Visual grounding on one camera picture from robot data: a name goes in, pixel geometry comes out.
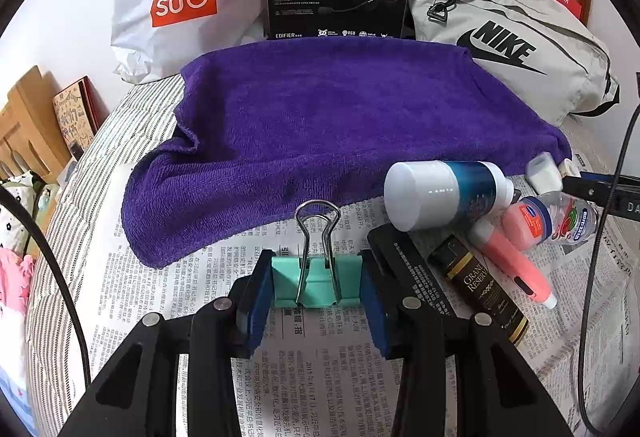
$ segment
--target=newspaper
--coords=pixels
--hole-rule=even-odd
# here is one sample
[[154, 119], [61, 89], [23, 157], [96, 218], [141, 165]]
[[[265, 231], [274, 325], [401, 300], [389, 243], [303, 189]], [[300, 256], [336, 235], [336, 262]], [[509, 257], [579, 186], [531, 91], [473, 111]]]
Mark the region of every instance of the newspaper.
[[[211, 244], [162, 270], [143, 267], [132, 254], [120, 222], [120, 205], [132, 165], [116, 169], [88, 253], [78, 312], [95, 377], [133, 325], [147, 312], [165, 318], [194, 313], [225, 295], [250, 274], [263, 248], [299, 255], [303, 237], [293, 219], [271, 223]], [[513, 178], [534, 194], [523, 178]], [[369, 230], [388, 222], [382, 198], [341, 208], [334, 230], [336, 254], [368, 247]], [[322, 253], [322, 221], [309, 221], [313, 254]], [[423, 257], [450, 231], [412, 235]], [[480, 253], [490, 272], [530, 321], [519, 350], [537, 372], [576, 435], [584, 434], [576, 401], [577, 342], [593, 242], [574, 248], [540, 245], [529, 257], [548, 276], [558, 307], [532, 302]], [[620, 407], [640, 365], [640, 313], [636, 261], [615, 224], [609, 223], [598, 259], [588, 338], [585, 385], [593, 422], [602, 424]], [[471, 309], [438, 273], [459, 316]], [[71, 340], [70, 379], [76, 402], [84, 390], [78, 346]], [[232, 362], [242, 434], [276, 436], [388, 436], [396, 410], [401, 360], [385, 361], [372, 343], [362, 307], [272, 309], [252, 359]], [[180, 360], [177, 435], [187, 435], [188, 357]], [[447, 362], [446, 436], [456, 435], [456, 370]]]

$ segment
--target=white bottle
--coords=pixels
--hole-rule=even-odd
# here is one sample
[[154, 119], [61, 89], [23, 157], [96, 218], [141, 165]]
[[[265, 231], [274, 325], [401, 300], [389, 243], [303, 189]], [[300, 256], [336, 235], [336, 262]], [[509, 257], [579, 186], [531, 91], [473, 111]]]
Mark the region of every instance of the white bottle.
[[502, 230], [511, 243], [526, 251], [541, 242], [575, 245], [598, 229], [598, 213], [582, 199], [563, 192], [524, 197], [507, 208]]
[[411, 231], [478, 220], [509, 206], [513, 192], [491, 162], [397, 162], [386, 173], [385, 208], [397, 229]]

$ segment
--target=gray bag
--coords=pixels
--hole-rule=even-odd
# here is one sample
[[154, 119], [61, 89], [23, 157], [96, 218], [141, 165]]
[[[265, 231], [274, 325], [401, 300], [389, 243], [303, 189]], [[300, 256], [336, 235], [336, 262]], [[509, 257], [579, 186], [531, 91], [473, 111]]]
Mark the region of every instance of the gray bag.
[[416, 40], [469, 49], [545, 121], [619, 102], [609, 51], [555, 0], [410, 0]]

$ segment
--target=binder clip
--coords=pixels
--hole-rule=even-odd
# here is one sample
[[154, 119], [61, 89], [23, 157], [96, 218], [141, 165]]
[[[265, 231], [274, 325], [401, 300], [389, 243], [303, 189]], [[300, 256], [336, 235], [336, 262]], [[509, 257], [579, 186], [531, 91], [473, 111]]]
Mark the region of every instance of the binder clip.
[[[332, 209], [333, 217], [320, 213], [302, 217], [302, 210], [314, 204]], [[310, 236], [305, 223], [312, 218], [326, 223], [322, 231], [324, 255], [309, 255]], [[358, 305], [362, 257], [334, 257], [331, 247], [331, 233], [340, 220], [340, 209], [329, 201], [310, 200], [296, 208], [295, 219], [305, 236], [302, 256], [271, 257], [273, 306], [319, 308], [336, 304], [344, 307]]]

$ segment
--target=metal clip handle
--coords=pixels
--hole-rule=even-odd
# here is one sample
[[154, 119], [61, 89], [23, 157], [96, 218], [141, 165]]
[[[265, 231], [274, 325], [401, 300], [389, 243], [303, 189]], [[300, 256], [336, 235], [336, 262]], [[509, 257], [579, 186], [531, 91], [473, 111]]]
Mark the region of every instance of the metal clip handle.
[[[331, 220], [331, 218], [322, 214], [312, 214], [304, 218], [301, 218], [300, 217], [301, 211], [307, 206], [310, 206], [311, 204], [321, 204], [321, 205], [327, 206], [328, 208], [331, 208], [335, 212], [335, 218]], [[331, 283], [332, 283], [332, 286], [334, 287], [335, 299], [336, 301], [340, 302], [340, 300], [342, 299], [342, 295], [340, 294], [340, 285], [338, 284], [338, 275], [335, 271], [334, 252], [331, 248], [331, 233], [334, 230], [335, 225], [340, 220], [340, 208], [338, 208], [335, 204], [329, 201], [324, 201], [322, 199], [312, 199], [310, 201], [303, 202], [300, 206], [296, 208], [295, 218], [296, 218], [296, 222], [298, 223], [298, 226], [300, 226], [300, 230], [302, 230], [302, 233], [305, 236], [305, 245], [302, 251], [302, 262], [300, 264], [301, 266], [300, 279], [298, 281], [298, 292], [296, 294], [296, 303], [300, 304], [300, 298], [302, 297], [302, 292], [305, 290], [305, 286], [306, 286], [306, 275], [308, 274], [308, 271], [309, 271], [307, 261], [309, 258], [309, 245], [310, 245], [311, 237], [309, 236], [308, 229], [306, 229], [305, 222], [311, 218], [324, 219], [326, 222], [326, 226], [322, 231], [322, 246], [324, 247], [324, 257], [327, 259], [329, 263], [329, 271], [331, 273]]]

